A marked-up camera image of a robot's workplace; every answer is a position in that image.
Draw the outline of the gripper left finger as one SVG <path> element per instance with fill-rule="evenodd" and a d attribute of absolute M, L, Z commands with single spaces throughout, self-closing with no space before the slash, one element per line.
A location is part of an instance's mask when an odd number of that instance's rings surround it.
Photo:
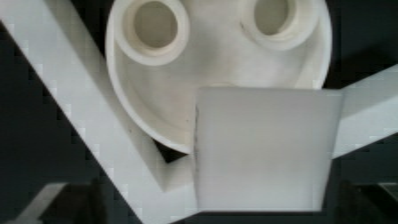
<path fill-rule="evenodd" d="M 97 183 L 49 183 L 19 215 L 5 224 L 106 224 Z"/>

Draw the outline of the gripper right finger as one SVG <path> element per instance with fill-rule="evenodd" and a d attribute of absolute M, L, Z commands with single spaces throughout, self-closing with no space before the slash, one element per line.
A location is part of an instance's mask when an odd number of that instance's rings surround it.
<path fill-rule="evenodd" d="M 341 183 L 339 224 L 398 224 L 398 183 Z"/>

